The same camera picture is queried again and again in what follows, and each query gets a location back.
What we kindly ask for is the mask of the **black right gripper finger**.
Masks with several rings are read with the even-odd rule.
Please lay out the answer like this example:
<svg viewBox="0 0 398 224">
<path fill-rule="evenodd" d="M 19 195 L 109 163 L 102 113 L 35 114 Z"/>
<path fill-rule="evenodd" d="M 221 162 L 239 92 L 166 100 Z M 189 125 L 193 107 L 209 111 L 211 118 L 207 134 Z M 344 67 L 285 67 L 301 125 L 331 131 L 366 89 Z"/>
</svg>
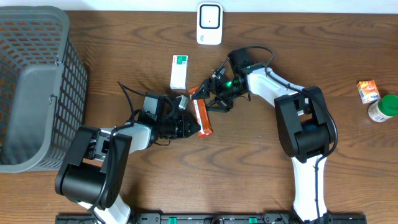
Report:
<svg viewBox="0 0 398 224">
<path fill-rule="evenodd" d="M 207 111 L 214 111 L 220 113 L 227 113 L 230 109 L 233 108 L 233 102 L 224 101 L 219 98 L 215 98 L 206 104 Z"/>
<path fill-rule="evenodd" d="M 204 100 L 210 97 L 210 83 L 211 79 L 207 78 L 201 85 L 198 85 L 190 90 L 190 98 L 192 100 Z"/>
</svg>

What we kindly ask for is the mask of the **orange snack packet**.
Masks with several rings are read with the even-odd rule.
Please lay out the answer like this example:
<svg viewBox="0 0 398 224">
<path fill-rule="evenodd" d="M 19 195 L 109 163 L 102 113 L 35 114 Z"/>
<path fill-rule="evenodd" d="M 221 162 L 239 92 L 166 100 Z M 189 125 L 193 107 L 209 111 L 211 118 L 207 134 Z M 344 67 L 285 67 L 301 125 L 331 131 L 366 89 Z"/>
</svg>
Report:
<svg viewBox="0 0 398 224">
<path fill-rule="evenodd" d="M 206 104 L 204 99 L 194 100 L 193 94 L 199 90 L 199 86 L 189 89 L 190 99 L 192 101 L 193 107 L 195 109 L 195 115 L 197 118 L 197 123 L 200 125 L 200 130 L 198 132 L 199 138 L 209 137 L 213 134 L 211 128 L 211 123 L 208 117 L 208 112 L 206 110 Z"/>
</svg>

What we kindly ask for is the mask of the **white Panadol medicine box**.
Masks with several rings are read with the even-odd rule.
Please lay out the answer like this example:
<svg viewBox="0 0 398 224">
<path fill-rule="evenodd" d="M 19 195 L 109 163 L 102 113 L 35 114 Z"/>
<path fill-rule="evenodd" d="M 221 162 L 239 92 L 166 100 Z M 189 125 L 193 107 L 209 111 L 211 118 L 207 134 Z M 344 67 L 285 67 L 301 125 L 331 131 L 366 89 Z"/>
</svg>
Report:
<svg viewBox="0 0 398 224">
<path fill-rule="evenodd" d="M 188 55 L 173 55 L 170 76 L 172 90 L 185 90 L 187 87 Z"/>
</svg>

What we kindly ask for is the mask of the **orange Kleenex tissue pack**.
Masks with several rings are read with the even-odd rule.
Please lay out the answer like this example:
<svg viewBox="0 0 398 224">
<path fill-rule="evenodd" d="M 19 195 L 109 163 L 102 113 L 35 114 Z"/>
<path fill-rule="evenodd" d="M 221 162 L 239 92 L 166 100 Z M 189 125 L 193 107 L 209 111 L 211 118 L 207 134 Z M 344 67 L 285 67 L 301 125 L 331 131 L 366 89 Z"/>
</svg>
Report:
<svg viewBox="0 0 398 224">
<path fill-rule="evenodd" d="M 373 103 L 380 99 L 380 94 L 374 80 L 361 81 L 356 86 L 363 104 Z"/>
</svg>

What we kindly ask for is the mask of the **green lid jar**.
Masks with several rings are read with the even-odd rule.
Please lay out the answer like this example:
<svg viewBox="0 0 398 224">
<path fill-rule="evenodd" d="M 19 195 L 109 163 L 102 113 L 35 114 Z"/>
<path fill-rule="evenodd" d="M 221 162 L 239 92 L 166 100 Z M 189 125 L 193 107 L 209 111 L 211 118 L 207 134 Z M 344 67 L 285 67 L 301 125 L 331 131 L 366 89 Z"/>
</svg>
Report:
<svg viewBox="0 0 398 224">
<path fill-rule="evenodd" d="M 368 108 L 368 115 L 375 122 L 385 122 L 386 120 L 397 116 L 397 107 L 397 96 L 386 95 L 375 101 Z"/>
</svg>

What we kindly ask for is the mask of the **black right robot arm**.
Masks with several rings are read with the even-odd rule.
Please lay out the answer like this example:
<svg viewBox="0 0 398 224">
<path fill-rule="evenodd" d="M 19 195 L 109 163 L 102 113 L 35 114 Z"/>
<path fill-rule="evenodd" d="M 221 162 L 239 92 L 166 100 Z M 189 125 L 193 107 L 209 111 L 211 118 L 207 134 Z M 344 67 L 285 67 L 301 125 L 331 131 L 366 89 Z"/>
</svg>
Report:
<svg viewBox="0 0 398 224">
<path fill-rule="evenodd" d="M 326 223 L 324 169 L 336 149 L 338 131 L 321 89 L 305 88 L 278 76 L 269 62 L 257 62 L 249 47 L 230 52 L 226 62 L 234 77 L 226 78 L 225 65 L 213 70 L 192 95 L 194 100 L 215 98 L 206 110 L 228 112 L 234 99 L 257 95 L 275 109 L 280 145 L 294 169 L 293 213 L 299 223 Z"/>
</svg>

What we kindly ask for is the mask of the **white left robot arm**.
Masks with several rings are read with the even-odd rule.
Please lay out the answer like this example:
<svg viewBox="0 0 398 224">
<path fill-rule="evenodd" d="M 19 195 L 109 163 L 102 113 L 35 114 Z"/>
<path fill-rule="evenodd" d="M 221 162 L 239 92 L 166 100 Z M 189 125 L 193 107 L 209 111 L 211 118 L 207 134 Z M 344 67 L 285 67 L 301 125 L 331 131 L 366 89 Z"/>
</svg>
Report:
<svg viewBox="0 0 398 224">
<path fill-rule="evenodd" d="M 120 126 L 78 128 L 55 179 L 55 191 L 87 209 L 97 223 L 127 223 L 131 208 L 119 192 L 127 158 L 156 145 L 199 132 L 186 110 L 188 98 L 145 94 L 141 109 Z"/>
</svg>

